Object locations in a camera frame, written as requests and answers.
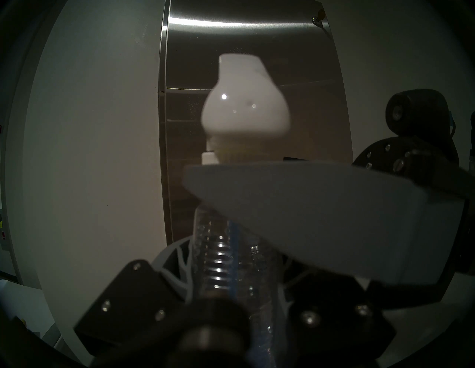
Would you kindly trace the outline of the gray left gripper right finger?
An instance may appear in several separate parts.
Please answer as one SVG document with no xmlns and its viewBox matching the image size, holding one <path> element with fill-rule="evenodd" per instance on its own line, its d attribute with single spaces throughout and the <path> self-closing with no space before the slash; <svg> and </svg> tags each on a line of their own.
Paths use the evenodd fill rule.
<svg viewBox="0 0 475 368">
<path fill-rule="evenodd" d="M 381 356 L 396 330 L 354 277 L 282 255 L 286 341 L 294 356 Z"/>
</svg>

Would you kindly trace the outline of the finger of the gray right gripper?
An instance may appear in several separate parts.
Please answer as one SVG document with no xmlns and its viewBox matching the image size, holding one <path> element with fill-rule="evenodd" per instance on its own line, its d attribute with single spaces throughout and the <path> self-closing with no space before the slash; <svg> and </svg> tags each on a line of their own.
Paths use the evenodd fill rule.
<svg viewBox="0 0 475 368">
<path fill-rule="evenodd" d="M 290 258 L 389 286 L 439 283 L 466 217 L 466 169 L 415 137 L 353 164 L 191 165 L 184 188 Z"/>
</svg>

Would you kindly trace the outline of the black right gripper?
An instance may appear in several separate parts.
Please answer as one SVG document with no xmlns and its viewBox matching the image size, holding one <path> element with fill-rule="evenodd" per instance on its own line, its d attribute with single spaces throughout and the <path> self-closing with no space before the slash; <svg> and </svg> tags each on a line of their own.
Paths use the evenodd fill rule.
<svg viewBox="0 0 475 368">
<path fill-rule="evenodd" d="M 371 281 L 371 304 L 378 309 L 403 309 L 440 302 L 456 272 L 474 276 L 474 202 L 466 201 L 445 268 L 434 285 L 389 286 Z"/>
</svg>

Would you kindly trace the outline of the gray left gripper left finger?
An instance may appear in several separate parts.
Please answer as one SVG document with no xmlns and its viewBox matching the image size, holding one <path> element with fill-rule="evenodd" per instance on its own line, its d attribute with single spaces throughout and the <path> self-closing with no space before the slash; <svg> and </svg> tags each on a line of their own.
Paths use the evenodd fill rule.
<svg viewBox="0 0 475 368">
<path fill-rule="evenodd" d="M 74 327 L 84 346 L 119 346 L 192 298 L 191 237 L 129 262 Z"/>
</svg>

